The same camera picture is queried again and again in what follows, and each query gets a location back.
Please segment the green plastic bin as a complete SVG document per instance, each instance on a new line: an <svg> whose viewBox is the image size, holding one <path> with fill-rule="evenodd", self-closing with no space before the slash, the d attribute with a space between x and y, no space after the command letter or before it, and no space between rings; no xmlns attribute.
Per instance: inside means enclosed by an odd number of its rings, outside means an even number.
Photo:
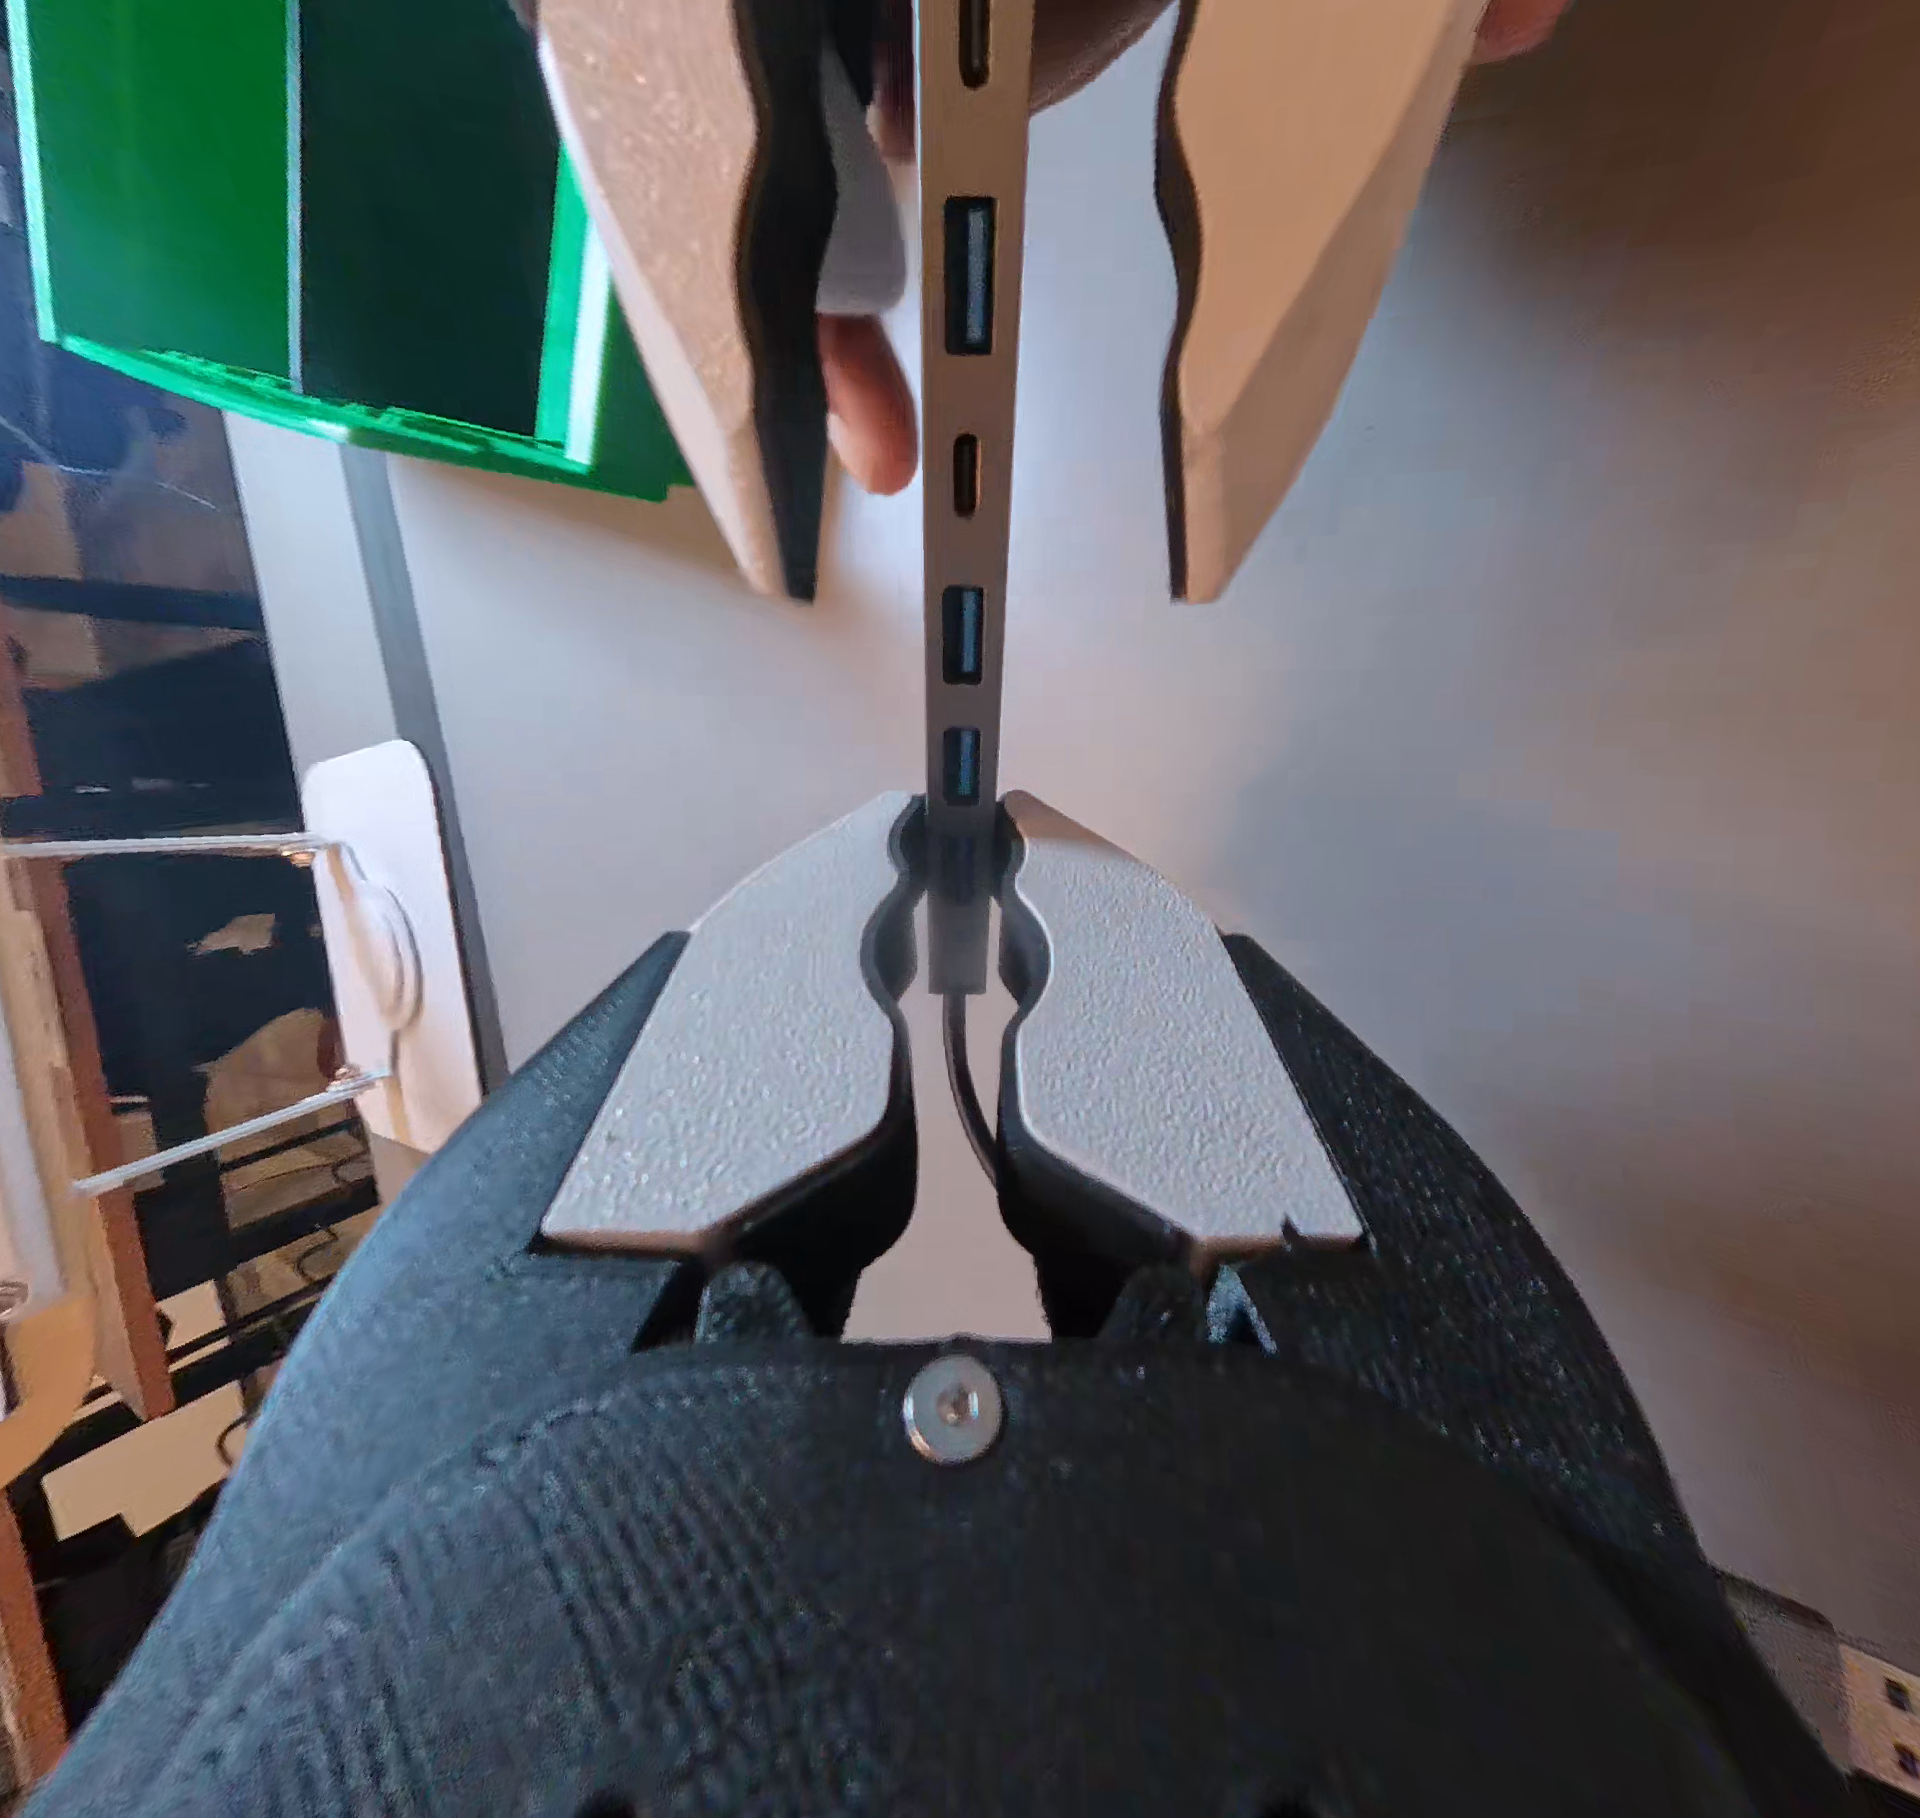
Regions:
<svg viewBox="0 0 1920 1818"><path fill-rule="evenodd" d="M536 431L331 401L298 380L298 0L4 2L45 339L340 447L650 502L690 486L557 125Z"/></svg>

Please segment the document stand with instruction sheet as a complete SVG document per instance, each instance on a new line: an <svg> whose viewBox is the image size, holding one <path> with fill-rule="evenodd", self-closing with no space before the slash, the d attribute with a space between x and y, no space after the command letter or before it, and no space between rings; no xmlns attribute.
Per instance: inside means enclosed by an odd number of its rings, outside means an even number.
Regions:
<svg viewBox="0 0 1920 1818"><path fill-rule="evenodd" d="M347 1065L319 1094L226 1131L191 1137L69 1183L99 1199L352 1103L375 1137L438 1152L480 1106L482 1082L451 909L433 777L419 751L387 743L312 765L296 831L144 840L4 841L4 862L240 864L311 871Z"/></svg>

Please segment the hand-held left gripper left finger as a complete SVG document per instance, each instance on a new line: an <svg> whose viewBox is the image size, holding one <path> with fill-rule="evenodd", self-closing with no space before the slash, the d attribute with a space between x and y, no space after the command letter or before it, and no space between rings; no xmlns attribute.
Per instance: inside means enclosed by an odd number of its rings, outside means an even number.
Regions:
<svg viewBox="0 0 1920 1818"><path fill-rule="evenodd" d="M686 936L541 1221L578 1252L720 1255L879 1143L903 1028L878 932L910 918L887 791L764 862Z"/></svg>

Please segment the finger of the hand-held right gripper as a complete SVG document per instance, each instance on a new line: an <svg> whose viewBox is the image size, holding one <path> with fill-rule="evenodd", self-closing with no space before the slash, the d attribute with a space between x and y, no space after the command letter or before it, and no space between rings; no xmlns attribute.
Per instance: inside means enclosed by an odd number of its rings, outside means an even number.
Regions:
<svg viewBox="0 0 1920 1818"><path fill-rule="evenodd" d="M1179 0L1156 124L1178 602L1223 597L1325 431L1485 5Z"/></svg>
<svg viewBox="0 0 1920 1818"><path fill-rule="evenodd" d="M756 593L812 600L832 0L537 0L549 98L666 425Z"/></svg>

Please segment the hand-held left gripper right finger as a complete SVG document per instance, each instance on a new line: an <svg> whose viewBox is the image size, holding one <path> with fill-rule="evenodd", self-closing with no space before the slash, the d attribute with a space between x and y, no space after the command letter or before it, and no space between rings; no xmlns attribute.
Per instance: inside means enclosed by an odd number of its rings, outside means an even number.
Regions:
<svg viewBox="0 0 1920 1818"><path fill-rule="evenodd" d="M1362 1218L1213 920L1042 799L1002 801L1000 1139L1092 1260L1356 1248Z"/></svg>

